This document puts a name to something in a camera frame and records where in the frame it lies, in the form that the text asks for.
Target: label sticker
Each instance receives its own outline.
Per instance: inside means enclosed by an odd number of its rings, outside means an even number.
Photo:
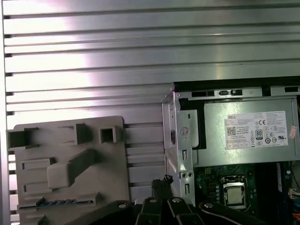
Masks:
[[[285,111],[228,115],[226,149],[288,145]]]
[[[296,133],[297,133],[297,127],[292,126],[292,127],[291,127],[291,131],[290,131],[290,135],[289,135],[290,138],[295,138]]]

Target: motherboard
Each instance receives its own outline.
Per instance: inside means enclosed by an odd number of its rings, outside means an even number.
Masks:
[[[253,164],[200,167],[195,170],[195,179],[202,196],[232,209],[257,215]]]

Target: circuit board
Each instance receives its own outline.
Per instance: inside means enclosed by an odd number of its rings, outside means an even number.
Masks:
[[[224,180],[228,177],[236,177],[238,180],[235,184],[243,184],[242,194],[245,202],[243,209],[239,211],[257,216],[258,201],[255,185],[255,166],[254,164],[247,165],[225,165],[214,167],[200,167],[195,170],[195,179],[198,190],[209,200],[226,205],[226,188]]]

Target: cpu socket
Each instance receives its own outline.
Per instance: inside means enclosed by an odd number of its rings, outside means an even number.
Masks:
[[[227,176],[221,178],[223,184],[224,204],[232,209],[243,210],[247,207],[246,184],[244,176]]]

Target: green circuit board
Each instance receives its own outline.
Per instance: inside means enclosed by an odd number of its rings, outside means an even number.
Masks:
[[[258,202],[254,164],[199,167],[195,170],[195,182],[202,195],[209,200],[225,205],[225,189],[221,183],[221,178],[233,175],[243,177],[242,180],[245,182],[246,207],[239,211],[256,216]]]

